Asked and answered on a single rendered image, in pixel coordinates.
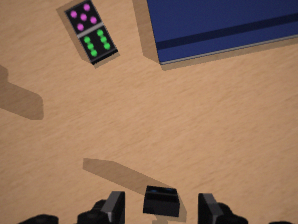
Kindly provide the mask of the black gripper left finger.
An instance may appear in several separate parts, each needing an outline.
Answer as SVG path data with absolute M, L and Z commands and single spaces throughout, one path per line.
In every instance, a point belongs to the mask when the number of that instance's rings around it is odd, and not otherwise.
M 107 200 L 96 202 L 90 211 L 77 216 L 76 224 L 87 223 L 125 224 L 125 191 L 112 191 Z M 18 224 L 59 224 L 59 218 L 53 215 L 41 214 Z

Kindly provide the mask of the black domino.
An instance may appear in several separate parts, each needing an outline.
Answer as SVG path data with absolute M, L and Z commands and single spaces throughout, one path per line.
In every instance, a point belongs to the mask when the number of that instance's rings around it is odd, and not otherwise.
M 173 188 L 147 186 L 143 213 L 179 217 L 180 202 Z
M 92 64 L 118 52 L 91 0 L 67 9 L 65 14 Z

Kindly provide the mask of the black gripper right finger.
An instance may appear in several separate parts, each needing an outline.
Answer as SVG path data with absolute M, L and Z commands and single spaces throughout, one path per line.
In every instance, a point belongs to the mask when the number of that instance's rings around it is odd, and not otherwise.
M 198 224 L 248 224 L 248 220 L 233 214 L 228 205 L 217 203 L 212 193 L 199 193 Z M 269 224 L 292 223 L 287 221 L 276 221 L 270 222 Z

